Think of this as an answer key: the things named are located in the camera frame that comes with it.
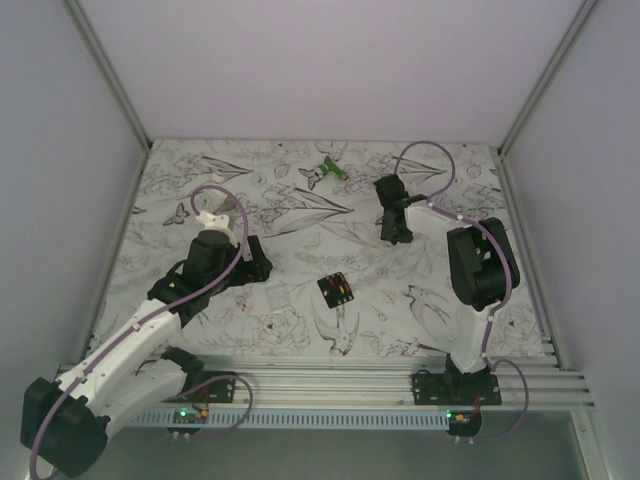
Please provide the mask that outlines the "black fuse box base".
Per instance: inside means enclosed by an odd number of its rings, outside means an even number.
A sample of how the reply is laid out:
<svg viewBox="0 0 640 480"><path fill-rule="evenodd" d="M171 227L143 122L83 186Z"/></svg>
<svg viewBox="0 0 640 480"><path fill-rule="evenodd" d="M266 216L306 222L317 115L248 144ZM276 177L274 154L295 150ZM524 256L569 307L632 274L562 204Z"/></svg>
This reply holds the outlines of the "black fuse box base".
<svg viewBox="0 0 640 480"><path fill-rule="evenodd" d="M317 285L330 309L344 305L354 299L353 291L342 272L319 279Z"/></svg>

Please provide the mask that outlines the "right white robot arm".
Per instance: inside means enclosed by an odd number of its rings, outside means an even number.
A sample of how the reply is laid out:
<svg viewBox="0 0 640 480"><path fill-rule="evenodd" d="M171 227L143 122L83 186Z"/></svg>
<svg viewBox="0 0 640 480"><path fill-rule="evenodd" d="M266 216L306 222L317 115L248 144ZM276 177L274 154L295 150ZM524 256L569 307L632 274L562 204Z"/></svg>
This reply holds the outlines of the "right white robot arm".
<svg viewBox="0 0 640 480"><path fill-rule="evenodd" d="M466 404L479 391L474 374L491 366L487 349L497 311L520 281L504 225L496 218L478 222L445 210L423 194L411 195L397 175L378 179L374 189L383 209L383 241L409 243L438 224L450 228L446 238L451 286L464 308L449 353L457 371L444 378L443 391L452 403Z"/></svg>

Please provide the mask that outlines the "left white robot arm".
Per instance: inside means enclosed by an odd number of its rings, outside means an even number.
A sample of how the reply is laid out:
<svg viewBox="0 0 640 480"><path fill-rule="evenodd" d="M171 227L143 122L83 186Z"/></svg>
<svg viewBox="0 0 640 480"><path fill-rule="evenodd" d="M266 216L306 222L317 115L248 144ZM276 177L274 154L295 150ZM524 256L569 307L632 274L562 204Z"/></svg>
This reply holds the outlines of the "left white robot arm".
<svg viewBox="0 0 640 480"><path fill-rule="evenodd" d="M109 340L57 379L38 378L26 389L20 442L31 451L31 478L40 462L55 474L81 476L123 427L160 402L231 402L237 374L208 371L168 342L212 296L264 282L271 270L257 236L234 243L222 231L200 232L187 258L153 285Z"/></svg>

